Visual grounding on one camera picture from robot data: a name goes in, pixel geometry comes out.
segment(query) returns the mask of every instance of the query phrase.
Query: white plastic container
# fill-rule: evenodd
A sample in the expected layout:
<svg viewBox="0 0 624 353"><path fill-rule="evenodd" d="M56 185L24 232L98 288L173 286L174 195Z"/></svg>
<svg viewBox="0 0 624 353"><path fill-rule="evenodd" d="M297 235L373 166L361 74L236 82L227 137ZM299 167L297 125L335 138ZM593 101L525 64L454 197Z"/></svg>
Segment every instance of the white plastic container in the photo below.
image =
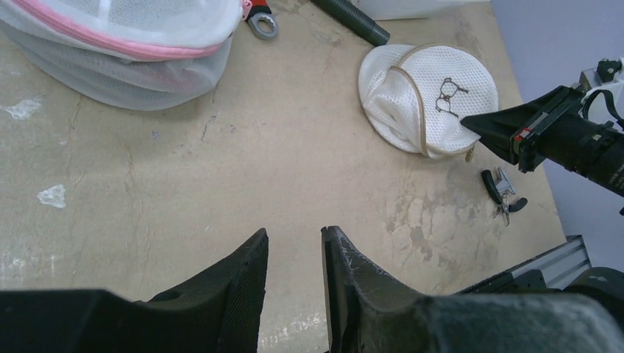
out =
<svg viewBox="0 0 624 353"><path fill-rule="evenodd" d="M448 7L490 0L351 0L373 20L426 18Z"/></svg>

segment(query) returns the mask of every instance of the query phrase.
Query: gray floor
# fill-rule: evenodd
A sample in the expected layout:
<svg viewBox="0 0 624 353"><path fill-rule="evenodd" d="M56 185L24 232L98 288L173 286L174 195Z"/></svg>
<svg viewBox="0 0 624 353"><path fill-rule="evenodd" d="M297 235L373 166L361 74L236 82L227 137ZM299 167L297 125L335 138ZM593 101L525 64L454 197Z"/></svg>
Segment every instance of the gray floor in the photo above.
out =
<svg viewBox="0 0 624 353"><path fill-rule="evenodd" d="M492 0L525 101L578 80L597 61L624 55L622 0ZM624 112L624 99L618 102ZM582 234L593 265L624 271L624 199L545 163L566 235Z"/></svg>

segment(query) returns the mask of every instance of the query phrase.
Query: mesh laundry bag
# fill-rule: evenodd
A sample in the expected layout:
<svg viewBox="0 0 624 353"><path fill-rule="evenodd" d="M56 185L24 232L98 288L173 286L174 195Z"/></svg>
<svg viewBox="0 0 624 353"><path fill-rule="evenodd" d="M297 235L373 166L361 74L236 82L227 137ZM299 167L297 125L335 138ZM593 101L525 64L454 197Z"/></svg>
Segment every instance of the mesh laundry bag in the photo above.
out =
<svg viewBox="0 0 624 353"><path fill-rule="evenodd" d="M250 0L0 0L0 28L86 96L159 110L216 86Z"/></svg>
<svg viewBox="0 0 624 353"><path fill-rule="evenodd" d="M479 136L459 121L498 109L489 72L449 46L379 46L362 62L358 87L366 116L383 138L432 158L469 151Z"/></svg>

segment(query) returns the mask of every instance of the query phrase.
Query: printed design on bag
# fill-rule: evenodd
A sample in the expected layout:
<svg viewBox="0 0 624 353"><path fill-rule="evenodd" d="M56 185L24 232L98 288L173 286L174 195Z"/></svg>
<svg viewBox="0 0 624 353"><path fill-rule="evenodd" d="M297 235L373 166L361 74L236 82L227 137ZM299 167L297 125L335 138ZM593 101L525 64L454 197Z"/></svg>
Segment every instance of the printed design on bag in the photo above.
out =
<svg viewBox="0 0 624 353"><path fill-rule="evenodd" d="M447 77L442 81L440 85L440 96L436 99L436 110L438 113L446 112L459 118L459 115L451 110L450 104L450 99L454 97L457 92L468 93L469 91L454 83L451 77Z"/></svg>

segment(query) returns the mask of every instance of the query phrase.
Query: table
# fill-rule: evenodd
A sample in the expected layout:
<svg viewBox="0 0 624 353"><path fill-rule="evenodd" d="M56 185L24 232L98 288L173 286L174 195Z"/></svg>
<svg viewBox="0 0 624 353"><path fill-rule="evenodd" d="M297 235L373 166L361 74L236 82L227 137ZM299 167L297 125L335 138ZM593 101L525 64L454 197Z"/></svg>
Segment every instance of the table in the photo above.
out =
<svg viewBox="0 0 624 353"><path fill-rule="evenodd" d="M504 227L478 146L432 161L370 126L357 94L368 43L305 0L274 0L279 38L237 29L217 89L132 112L81 96L0 40L1 288L101 287L147 300L269 232L261 352L327 348L320 229L339 225L371 260L429 294L453 293L563 242L544 171L507 165L529 205ZM488 4L384 22L391 43L446 43L490 70L502 107L519 104ZM66 189L63 209L37 193Z"/></svg>

